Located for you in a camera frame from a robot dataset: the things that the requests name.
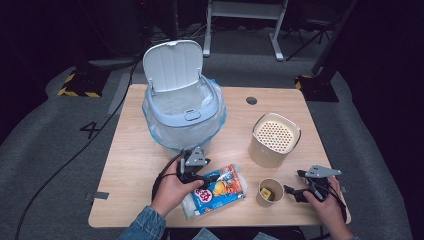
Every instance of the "human hand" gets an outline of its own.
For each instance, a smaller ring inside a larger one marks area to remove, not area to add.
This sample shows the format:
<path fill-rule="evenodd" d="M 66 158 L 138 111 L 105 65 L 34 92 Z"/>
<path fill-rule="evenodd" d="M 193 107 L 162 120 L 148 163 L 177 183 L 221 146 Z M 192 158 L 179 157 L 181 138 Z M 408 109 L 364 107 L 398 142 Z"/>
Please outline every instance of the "human hand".
<path fill-rule="evenodd" d="M 152 204 L 150 204 L 150 207 L 162 217 L 166 217 L 172 209 L 177 207 L 187 194 L 203 185 L 202 180 L 183 184 L 178 179 L 176 174 L 178 162 L 180 161 L 181 157 L 174 161 L 163 174 L 165 177 L 162 178 L 156 196 Z"/>
<path fill-rule="evenodd" d="M 341 195 L 340 183 L 335 177 L 328 178 L 328 184 L 333 188 L 337 196 Z M 352 232 L 348 229 L 342 215 L 340 206 L 331 194 L 323 201 L 318 201 L 309 191 L 304 191 L 303 195 L 312 205 L 318 214 L 321 222 L 330 230 L 330 234 L 334 239 L 350 239 L 353 237 Z"/>

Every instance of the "person's arm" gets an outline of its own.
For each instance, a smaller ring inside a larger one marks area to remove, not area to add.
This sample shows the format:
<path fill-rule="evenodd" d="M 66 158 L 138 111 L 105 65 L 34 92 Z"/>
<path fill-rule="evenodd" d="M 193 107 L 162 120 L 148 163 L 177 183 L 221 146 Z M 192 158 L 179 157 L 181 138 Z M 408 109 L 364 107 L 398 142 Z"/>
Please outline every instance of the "person's arm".
<path fill-rule="evenodd" d="M 177 207 L 184 197 L 203 185 L 202 180 L 183 184 L 177 177 L 178 159 L 163 174 L 155 198 L 146 206 L 118 239 L 161 239 L 166 227 L 165 217 Z"/>
<path fill-rule="evenodd" d="M 335 177 L 329 177 L 328 183 L 336 191 L 337 195 L 340 196 L 339 181 L 337 181 Z M 328 228 L 333 239 L 348 240 L 355 237 L 343 220 L 337 200 L 331 194 L 329 194 L 327 199 L 323 202 L 318 201 L 313 194 L 308 191 L 304 191 L 303 195 L 315 209 L 321 222 Z"/>

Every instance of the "white plastic lid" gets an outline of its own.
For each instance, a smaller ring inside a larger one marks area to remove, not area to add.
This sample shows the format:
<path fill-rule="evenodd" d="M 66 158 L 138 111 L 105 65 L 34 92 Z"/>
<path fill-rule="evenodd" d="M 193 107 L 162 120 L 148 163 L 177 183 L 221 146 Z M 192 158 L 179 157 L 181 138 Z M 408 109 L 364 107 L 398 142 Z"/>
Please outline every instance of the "white plastic lid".
<path fill-rule="evenodd" d="M 202 48 L 191 40 L 162 43 L 147 50 L 144 73 L 155 92 L 177 90 L 199 81 L 203 66 Z"/>

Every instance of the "wooden table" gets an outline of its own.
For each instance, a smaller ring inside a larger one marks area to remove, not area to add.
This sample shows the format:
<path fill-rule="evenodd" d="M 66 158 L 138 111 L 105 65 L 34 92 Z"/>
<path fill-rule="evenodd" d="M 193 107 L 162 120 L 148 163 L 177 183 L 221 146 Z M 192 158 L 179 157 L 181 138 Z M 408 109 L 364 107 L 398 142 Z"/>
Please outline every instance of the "wooden table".
<path fill-rule="evenodd" d="M 95 199 L 89 217 L 92 227 L 128 227 L 140 211 L 150 204 L 151 189 L 157 174 L 168 162 L 162 146 L 148 131 L 142 113 L 146 85 L 129 88 L 105 164 L 98 192 L 109 193 L 107 199 Z M 168 227 L 211 226 L 276 226 L 319 225 L 308 203 L 297 203 L 292 195 L 269 208 L 260 207 L 255 200 L 259 182 L 275 178 L 282 184 L 303 189 L 304 181 L 296 171 L 308 170 L 313 164 L 330 167 L 303 95 L 296 89 L 223 87 L 227 105 L 227 120 L 212 139 L 207 158 L 211 163 L 199 174 L 235 163 L 248 183 L 247 196 L 232 204 L 186 220 L 179 206 L 167 216 Z M 247 97 L 255 97 L 249 105 Z M 254 163 L 247 151 L 253 126 L 268 112 L 280 114 L 295 122 L 302 130 L 296 149 L 279 168 L 266 169 Z"/>

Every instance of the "beige canister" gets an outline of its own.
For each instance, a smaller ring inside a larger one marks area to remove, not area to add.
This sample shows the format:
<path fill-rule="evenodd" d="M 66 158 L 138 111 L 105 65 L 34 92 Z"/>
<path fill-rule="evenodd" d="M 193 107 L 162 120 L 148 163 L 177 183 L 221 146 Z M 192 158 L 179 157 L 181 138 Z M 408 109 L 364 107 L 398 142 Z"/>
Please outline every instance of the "beige canister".
<path fill-rule="evenodd" d="M 253 127 L 249 144 L 252 160 L 264 168 L 281 166 L 300 140 L 300 128 L 276 113 L 264 114 Z"/>

